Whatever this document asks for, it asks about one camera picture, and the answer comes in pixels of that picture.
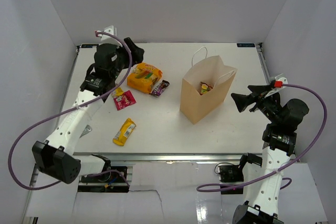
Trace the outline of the colourful fruit gummy bag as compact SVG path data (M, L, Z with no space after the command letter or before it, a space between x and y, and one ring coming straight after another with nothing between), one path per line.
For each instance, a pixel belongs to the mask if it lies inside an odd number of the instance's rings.
M200 86L201 86L200 95L204 95L213 89L212 86L210 86L209 84L205 82L200 82Z

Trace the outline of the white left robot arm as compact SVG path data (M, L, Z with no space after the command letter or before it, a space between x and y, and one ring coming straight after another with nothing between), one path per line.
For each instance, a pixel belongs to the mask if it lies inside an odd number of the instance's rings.
M120 72L141 63L144 53L129 37L124 39L123 46L110 43L97 46L94 62L88 67L72 105L73 111L65 115L46 140L32 146L41 173L65 184L71 184L79 176L82 160L73 156L79 138L116 87Z

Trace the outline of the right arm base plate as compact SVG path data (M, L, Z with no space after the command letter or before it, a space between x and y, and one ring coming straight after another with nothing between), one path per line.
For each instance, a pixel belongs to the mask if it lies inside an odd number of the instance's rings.
M219 176L221 189L225 188L224 185L233 186L244 182L243 170L240 165L228 162L218 163L214 168L214 172Z

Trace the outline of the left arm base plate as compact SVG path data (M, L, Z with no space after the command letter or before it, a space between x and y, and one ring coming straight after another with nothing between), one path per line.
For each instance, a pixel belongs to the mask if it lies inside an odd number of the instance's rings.
M112 166L111 169L118 170L124 178L127 178L128 168L126 166ZM81 183L124 183L123 178L116 172L108 172L103 175L95 177L84 177L82 176L79 180Z

